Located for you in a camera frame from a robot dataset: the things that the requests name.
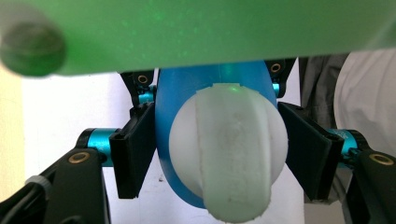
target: green plate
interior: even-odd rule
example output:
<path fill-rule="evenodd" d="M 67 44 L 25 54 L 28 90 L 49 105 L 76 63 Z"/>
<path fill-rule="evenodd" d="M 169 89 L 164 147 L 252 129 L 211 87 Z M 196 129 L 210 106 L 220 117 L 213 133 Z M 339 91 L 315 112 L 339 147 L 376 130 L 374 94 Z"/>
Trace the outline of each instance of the green plate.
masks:
<path fill-rule="evenodd" d="M 17 3 L 35 10 L 26 15 Z M 0 4 L 18 5 L 12 15 L 21 20 L 42 13 L 61 31 L 66 56 L 59 74 L 396 46 L 395 0 L 0 0 Z M 1 20 L 10 21 L 1 14 L 7 13 L 0 10 Z"/>

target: gray fabric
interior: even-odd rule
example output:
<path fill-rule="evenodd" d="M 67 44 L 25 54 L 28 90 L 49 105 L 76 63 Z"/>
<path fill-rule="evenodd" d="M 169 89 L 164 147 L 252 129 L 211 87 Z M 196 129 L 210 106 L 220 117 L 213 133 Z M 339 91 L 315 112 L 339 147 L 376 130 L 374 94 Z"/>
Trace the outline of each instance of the gray fabric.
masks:
<path fill-rule="evenodd" d="M 335 84 L 346 54 L 300 58 L 301 106 L 323 128 L 336 128 L 333 101 Z"/>

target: green acrylic panel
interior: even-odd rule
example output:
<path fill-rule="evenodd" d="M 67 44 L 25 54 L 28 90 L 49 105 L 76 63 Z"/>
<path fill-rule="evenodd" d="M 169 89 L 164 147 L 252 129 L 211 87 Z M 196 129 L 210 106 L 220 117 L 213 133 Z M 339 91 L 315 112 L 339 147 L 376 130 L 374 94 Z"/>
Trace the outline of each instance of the green acrylic panel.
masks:
<path fill-rule="evenodd" d="M 0 4 L 34 8 L 59 28 L 66 44 L 60 74 L 396 47 L 395 0 L 0 0 Z M 30 20 L 18 8 L 12 15 Z M 0 15 L 0 19 L 9 18 Z"/>

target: blue balloon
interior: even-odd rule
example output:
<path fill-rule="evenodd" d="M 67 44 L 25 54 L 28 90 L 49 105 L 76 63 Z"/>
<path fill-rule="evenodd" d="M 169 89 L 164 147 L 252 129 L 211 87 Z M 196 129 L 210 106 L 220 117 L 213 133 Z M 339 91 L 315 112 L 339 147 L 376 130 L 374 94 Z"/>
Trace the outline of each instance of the blue balloon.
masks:
<path fill-rule="evenodd" d="M 258 91 L 276 107 L 275 92 L 264 61 L 168 68 L 161 71 L 155 105 L 157 148 L 161 166 L 178 197 L 201 208 L 205 208 L 203 199 L 180 181 L 172 165 L 169 133 L 175 116 L 184 103 L 198 90 L 211 87 L 213 83 L 239 83 Z"/>

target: cable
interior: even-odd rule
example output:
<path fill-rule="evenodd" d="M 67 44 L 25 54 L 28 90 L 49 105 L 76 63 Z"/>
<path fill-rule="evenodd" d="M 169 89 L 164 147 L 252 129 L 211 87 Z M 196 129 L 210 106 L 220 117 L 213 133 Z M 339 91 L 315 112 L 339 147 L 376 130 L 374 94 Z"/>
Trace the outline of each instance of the cable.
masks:
<path fill-rule="evenodd" d="M 37 203 L 37 200 L 44 194 L 43 188 L 34 184 L 31 190 L 7 212 L 0 224 L 15 223 L 17 218 L 21 218 L 19 214 Z"/>
<path fill-rule="evenodd" d="M 0 220 L 2 219 L 1 217 L 4 217 L 15 204 L 31 191 L 34 185 L 34 183 L 26 184 L 11 197 L 0 203 Z"/>
<path fill-rule="evenodd" d="M 36 183 L 37 185 L 40 185 L 46 192 L 46 200 L 50 199 L 50 191 L 52 190 L 52 184 L 46 177 L 42 175 L 32 175 L 29 179 L 26 180 L 25 183 L 26 184 Z"/>

